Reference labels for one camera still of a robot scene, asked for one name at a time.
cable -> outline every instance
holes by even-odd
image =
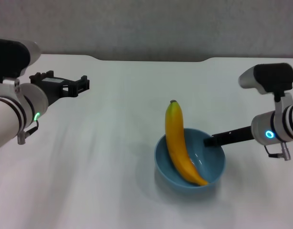
[[[267,154],[270,155],[270,153],[268,152],[267,147],[266,146],[264,146],[264,147],[265,147],[265,150],[266,150]]]
[[[266,147],[266,146],[264,146],[264,147],[265,147],[265,150],[266,150],[266,152],[267,152],[267,154],[268,154],[268,157],[271,157],[271,158],[281,158],[281,157],[283,157],[282,154],[270,154],[270,153],[268,152],[267,147]]]
[[[27,130],[27,131],[26,131],[26,134],[25,134],[26,138],[27,138],[28,136],[31,136],[35,131],[37,131],[39,126],[40,126],[40,125],[39,125],[39,123],[38,123],[38,120],[36,120],[36,126],[33,127],[33,128],[31,128],[30,130]]]

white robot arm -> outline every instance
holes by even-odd
[[[51,104],[89,90],[87,76],[70,81],[54,77],[53,71],[36,73],[30,76],[31,83],[20,84],[18,77],[39,57],[34,42],[0,39],[0,147],[16,136],[19,145],[25,144]],[[26,130],[33,122],[37,126]]]
[[[222,146],[255,139],[266,146],[280,143],[282,153],[269,157],[290,160],[286,142],[293,141],[293,98],[285,93],[293,88],[293,68],[287,63],[259,64],[239,77],[242,88],[256,88],[260,94],[274,95],[275,110],[257,115],[251,126],[227,131],[205,139],[205,146]]]

blue led light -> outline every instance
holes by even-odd
[[[274,132],[272,132],[271,130],[267,130],[265,135],[267,138],[274,138]]]

banana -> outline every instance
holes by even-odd
[[[208,182],[199,175],[186,149],[182,111],[176,100],[171,100],[165,113],[165,136],[170,157],[181,176],[188,182],[207,185]]]

white table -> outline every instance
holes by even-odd
[[[293,143],[288,162],[268,158],[254,140],[224,146],[225,173],[202,195],[174,193],[155,172],[171,99],[186,127],[215,134],[248,126],[274,109],[273,96],[244,90],[237,79],[272,62],[293,66],[293,59],[42,55],[21,82],[54,70],[71,80],[87,75],[90,90],[50,106],[25,145],[13,139],[0,149],[0,229],[293,229]]]

